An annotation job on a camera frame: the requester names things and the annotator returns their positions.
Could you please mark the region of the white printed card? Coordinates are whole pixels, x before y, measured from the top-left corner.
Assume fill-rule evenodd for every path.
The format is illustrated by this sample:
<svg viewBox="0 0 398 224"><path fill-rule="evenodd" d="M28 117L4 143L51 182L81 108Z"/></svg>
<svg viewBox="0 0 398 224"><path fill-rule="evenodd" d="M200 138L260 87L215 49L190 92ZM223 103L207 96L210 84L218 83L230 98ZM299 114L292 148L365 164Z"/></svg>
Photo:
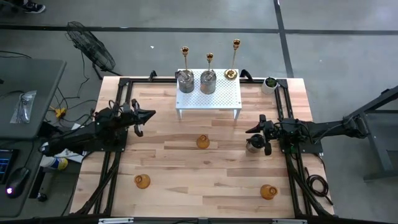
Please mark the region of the white printed card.
<svg viewBox="0 0 398 224"><path fill-rule="evenodd" d="M87 155L86 151L83 151L81 154L72 152L68 149L64 149L61 153L56 154L55 157L66 158L71 161L75 161L81 163L83 158Z"/></svg>

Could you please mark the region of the person's shoe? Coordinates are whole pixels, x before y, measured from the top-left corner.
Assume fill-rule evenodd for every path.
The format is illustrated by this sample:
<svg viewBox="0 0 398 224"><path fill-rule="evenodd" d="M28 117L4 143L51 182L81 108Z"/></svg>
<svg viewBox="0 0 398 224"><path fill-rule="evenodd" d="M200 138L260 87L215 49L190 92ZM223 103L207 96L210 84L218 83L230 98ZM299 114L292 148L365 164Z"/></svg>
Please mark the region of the person's shoe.
<svg viewBox="0 0 398 224"><path fill-rule="evenodd" d="M46 10L45 5L37 4L33 0L22 0L21 8L25 13L40 14Z"/></svg>

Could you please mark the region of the candle tin green tag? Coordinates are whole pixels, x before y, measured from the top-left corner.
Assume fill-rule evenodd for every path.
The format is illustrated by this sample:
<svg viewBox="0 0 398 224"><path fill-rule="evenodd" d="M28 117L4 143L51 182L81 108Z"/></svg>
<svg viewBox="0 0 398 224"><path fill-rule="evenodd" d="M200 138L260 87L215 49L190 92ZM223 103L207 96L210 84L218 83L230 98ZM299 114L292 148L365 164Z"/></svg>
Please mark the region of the candle tin green tag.
<svg viewBox="0 0 398 224"><path fill-rule="evenodd" d="M264 148L265 142L261 134L254 134L246 139L246 149L251 153L258 153Z"/></svg>

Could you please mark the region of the silver metal bracket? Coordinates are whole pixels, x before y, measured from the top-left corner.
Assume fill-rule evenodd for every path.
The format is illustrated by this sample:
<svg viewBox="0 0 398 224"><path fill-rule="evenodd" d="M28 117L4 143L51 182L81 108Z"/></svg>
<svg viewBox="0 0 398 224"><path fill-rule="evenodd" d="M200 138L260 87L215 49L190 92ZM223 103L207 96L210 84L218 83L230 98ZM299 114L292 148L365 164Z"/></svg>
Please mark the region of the silver metal bracket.
<svg viewBox="0 0 398 224"><path fill-rule="evenodd" d="M308 222L300 219L272 219L272 224L308 224Z"/></svg>
<svg viewBox="0 0 398 224"><path fill-rule="evenodd" d="M134 223L133 217L127 218L101 218L98 224L131 224Z"/></svg>

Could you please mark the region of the grey metal stand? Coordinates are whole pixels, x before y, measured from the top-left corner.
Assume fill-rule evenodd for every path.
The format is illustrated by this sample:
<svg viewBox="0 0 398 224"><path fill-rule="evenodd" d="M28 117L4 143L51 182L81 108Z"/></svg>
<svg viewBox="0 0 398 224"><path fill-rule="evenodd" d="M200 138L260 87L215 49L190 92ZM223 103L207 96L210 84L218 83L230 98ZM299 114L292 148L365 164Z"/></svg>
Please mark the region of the grey metal stand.
<svg viewBox="0 0 398 224"><path fill-rule="evenodd" d="M398 100L398 85L384 90L377 98L351 113L364 121L370 147L381 165L379 172L363 177L365 182L398 177L398 168L393 166L389 156L390 152L398 153L398 109L382 109L384 105L395 100Z"/></svg>

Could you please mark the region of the laptop screen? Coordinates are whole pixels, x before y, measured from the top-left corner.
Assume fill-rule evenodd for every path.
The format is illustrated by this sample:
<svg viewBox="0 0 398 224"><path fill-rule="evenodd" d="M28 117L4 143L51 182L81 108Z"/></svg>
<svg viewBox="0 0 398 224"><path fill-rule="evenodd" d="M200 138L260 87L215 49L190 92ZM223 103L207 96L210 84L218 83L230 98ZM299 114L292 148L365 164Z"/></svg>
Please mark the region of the laptop screen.
<svg viewBox="0 0 398 224"><path fill-rule="evenodd" d="M5 184L11 173L14 161L18 155L17 149L0 149L0 184Z"/></svg>

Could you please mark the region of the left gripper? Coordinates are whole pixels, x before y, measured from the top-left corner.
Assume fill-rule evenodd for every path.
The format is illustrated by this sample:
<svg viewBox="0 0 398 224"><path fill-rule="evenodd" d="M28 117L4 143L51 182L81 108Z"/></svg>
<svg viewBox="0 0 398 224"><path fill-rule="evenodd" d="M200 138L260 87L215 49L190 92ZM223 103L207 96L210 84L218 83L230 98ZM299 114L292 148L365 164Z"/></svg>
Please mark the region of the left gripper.
<svg viewBox="0 0 398 224"><path fill-rule="evenodd" d="M132 107L129 104L122 105L122 113L120 115L121 124L123 126L134 125L134 132L138 137L143 137L141 126L145 125L148 120L156 114L156 110L141 109L136 99L131 100Z"/></svg>

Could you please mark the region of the tall brass candlestick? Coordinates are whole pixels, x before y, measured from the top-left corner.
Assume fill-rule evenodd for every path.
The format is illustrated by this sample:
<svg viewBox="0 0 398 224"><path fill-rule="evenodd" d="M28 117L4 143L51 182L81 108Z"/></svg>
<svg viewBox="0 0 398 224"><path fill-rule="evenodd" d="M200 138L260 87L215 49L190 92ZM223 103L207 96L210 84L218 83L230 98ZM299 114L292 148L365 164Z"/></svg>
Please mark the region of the tall brass candlestick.
<svg viewBox="0 0 398 224"><path fill-rule="evenodd" d="M233 50L234 50L233 59L232 59L230 68L225 70L225 72L224 72L224 76L230 80L233 80L238 76L237 71L234 69L234 64L235 64L235 59L236 59L236 52L239 49L240 44L241 44L241 41L239 39L233 40Z"/></svg>

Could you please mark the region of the amber glass candle holder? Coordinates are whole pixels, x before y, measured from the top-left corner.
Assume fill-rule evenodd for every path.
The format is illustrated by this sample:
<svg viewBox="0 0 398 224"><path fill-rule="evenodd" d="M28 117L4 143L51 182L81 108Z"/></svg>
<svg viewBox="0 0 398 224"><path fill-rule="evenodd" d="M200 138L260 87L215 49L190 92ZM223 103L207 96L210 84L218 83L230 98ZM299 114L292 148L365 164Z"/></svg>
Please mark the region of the amber glass candle holder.
<svg viewBox="0 0 398 224"><path fill-rule="evenodd" d="M260 195L263 199L272 200L278 194L278 189L272 185L265 184L260 188Z"/></svg>
<svg viewBox="0 0 398 224"><path fill-rule="evenodd" d="M210 145L210 140L208 139L208 136L202 134L198 137L196 144L199 149L207 149Z"/></svg>
<svg viewBox="0 0 398 224"><path fill-rule="evenodd" d="M150 186L150 177L147 174L139 174L134 177L134 183L139 189L146 189Z"/></svg>

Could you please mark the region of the candle tin orange label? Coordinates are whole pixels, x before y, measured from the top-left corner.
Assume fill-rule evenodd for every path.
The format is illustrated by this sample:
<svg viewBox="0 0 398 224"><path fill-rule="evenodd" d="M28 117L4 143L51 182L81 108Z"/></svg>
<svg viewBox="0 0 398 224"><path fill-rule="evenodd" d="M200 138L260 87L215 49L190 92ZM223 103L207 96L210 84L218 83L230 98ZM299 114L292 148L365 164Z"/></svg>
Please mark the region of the candle tin orange label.
<svg viewBox="0 0 398 224"><path fill-rule="evenodd" d="M215 92L216 89L216 73L214 70L205 70L200 76L200 90L206 95Z"/></svg>

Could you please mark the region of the clear plastic bag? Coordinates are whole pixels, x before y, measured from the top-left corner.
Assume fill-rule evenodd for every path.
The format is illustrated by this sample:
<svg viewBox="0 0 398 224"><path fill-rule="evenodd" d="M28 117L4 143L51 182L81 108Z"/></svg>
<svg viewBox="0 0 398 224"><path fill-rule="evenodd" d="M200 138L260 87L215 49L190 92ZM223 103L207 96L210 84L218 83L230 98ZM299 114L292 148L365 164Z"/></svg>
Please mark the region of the clear plastic bag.
<svg viewBox="0 0 398 224"><path fill-rule="evenodd" d="M15 105L10 123L12 124L29 124L31 111L37 91L28 91L21 93Z"/></svg>

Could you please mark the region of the candle tin brown tag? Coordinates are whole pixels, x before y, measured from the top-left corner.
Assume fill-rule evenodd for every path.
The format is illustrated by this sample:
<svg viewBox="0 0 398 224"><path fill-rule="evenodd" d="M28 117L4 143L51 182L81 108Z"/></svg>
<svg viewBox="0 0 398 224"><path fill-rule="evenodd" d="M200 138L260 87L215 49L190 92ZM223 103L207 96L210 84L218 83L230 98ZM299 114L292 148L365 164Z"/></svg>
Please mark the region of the candle tin brown tag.
<svg viewBox="0 0 398 224"><path fill-rule="evenodd" d="M189 70L180 70L177 72L177 81L179 90L183 93L190 93L194 90L194 75Z"/></svg>

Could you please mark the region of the black floor fan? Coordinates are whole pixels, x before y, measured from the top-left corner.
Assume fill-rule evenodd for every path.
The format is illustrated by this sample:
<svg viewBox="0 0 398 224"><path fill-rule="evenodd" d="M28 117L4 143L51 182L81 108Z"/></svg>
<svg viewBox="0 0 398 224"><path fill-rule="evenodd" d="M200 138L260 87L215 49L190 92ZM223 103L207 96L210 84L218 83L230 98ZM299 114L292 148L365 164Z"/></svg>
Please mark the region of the black floor fan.
<svg viewBox="0 0 398 224"><path fill-rule="evenodd" d="M76 49L80 50L92 64L93 70L97 77L102 80L102 72L112 73L117 76L122 76L115 72L114 68L116 62L109 53L104 43L100 41L92 32L90 32L82 23L77 21L70 21L67 23L67 35L73 42Z"/></svg>

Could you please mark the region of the medium brass candlestick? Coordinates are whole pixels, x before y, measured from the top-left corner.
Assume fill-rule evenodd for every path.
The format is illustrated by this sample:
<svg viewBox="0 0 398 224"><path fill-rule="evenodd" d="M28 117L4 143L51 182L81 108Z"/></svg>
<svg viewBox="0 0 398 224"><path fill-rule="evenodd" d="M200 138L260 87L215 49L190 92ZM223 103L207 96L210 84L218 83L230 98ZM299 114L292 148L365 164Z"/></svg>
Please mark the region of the medium brass candlestick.
<svg viewBox="0 0 398 224"><path fill-rule="evenodd" d="M187 46L183 46L181 48L181 52L182 52L182 55L184 57L185 71L188 71L187 55L189 53L189 48Z"/></svg>

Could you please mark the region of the white perforated metal shelf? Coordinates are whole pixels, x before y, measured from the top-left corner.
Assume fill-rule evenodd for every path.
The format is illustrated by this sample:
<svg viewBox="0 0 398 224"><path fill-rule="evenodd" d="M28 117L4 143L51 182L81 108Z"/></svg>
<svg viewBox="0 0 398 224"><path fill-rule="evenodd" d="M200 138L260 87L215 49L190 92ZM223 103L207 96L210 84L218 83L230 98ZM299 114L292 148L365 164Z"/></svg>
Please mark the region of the white perforated metal shelf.
<svg viewBox="0 0 398 224"><path fill-rule="evenodd" d="M183 93L177 83L175 109L180 119L183 110L232 110L233 118L237 119L242 109L239 78L234 80L224 76L225 69L214 69L216 73L215 91L204 94L200 90L200 76L205 69L191 69L194 76L194 90Z"/></svg>

